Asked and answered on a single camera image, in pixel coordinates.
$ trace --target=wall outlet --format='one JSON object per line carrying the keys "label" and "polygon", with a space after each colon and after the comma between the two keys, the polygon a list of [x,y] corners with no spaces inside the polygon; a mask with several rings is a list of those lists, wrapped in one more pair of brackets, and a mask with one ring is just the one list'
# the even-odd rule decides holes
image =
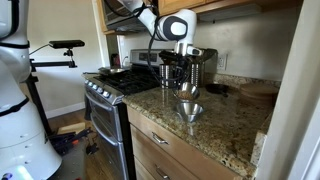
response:
{"label": "wall outlet", "polygon": [[219,54],[218,55],[217,69],[226,70],[227,57],[228,57],[228,54]]}

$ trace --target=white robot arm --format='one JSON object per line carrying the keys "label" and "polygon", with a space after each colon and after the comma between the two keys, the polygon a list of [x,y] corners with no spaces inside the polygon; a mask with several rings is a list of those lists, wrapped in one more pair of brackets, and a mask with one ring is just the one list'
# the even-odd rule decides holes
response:
{"label": "white robot arm", "polygon": [[197,18],[196,14],[187,9],[157,19],[150,9],[144,8],[142,0],[118,0],[129,11],[139,14],[138,19],[148,28],[150,34],[156,33],[156,40],[177,41],[174,51],[182,56],[201,56],[203,51],[193,47]]}
{"label": "white robot arm", "polygon": [[60,166],[36,106],[19,82],[30,74],[28,0],[0,1],[0,178],[47,179]]}

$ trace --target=pot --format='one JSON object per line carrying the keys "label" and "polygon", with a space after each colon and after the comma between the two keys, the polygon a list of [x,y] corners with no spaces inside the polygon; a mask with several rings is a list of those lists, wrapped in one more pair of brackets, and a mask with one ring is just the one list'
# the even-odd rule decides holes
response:
{"label": "pot", "polygon": [[222,94],[224,97],[228,97],[227,90],[229,86],[223,84],[207,84],[206,90],[214,94]]}

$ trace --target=wire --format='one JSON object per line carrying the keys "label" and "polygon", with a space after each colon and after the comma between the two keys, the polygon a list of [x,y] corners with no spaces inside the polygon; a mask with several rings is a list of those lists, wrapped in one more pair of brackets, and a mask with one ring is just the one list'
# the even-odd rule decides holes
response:
{"label": "wire", "polygon": [[158,8],[156,6],[153,6],[153,8],[154,8],[155,13],[156,13],[156,20],[155,20],[155,23],[154,23],[154,32],[153,32],[153,34],[151,36],[151,39],[150,39],[149,45],[148,45],[147,63],[148,63],[148,67],[149,67],[152,75],[155,77],[155,79],[159,83],[161,83],[160,76],[157,75],[157,73],[155,72],[155,70],[151,66],[151,60],[150,60],[150,58],[151,58],[151,48],[152,48],[153,41],[155,39],[155,35],[156,35],[156,32],[157,32],[157,28],[158,28],[159,20],[160,20]]}
{"label": "wire", "polygon": [[36,49],[36,50],[32,51],[29,55],[31,55],[31,54],[33,54],[33,53],[35,53],[35,52],[39,51],[40,49],[42,49],[42,48],[44,48],[44,47],[46,47],[46,46],[49,46],[49,44],[46,44],[46,45],[43,45],[43,46],[39,47],[38,49]]}

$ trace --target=gas stove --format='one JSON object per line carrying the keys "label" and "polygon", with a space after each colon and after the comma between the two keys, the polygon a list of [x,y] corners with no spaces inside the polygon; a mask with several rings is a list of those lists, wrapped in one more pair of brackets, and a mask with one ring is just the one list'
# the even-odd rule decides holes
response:
{"label": "gas stove", "polygon": [[[158,55],[160,51],[151,51],[151,65],[156,73],[162,63]],[[88,78],[85,81],[86,90],[98,94],[111,105],[116,105],[122,103],[122,98],[126,95],[159,87],[159,82],[147,66],[146,58],[147,50],[132,50],[130,70]]]}

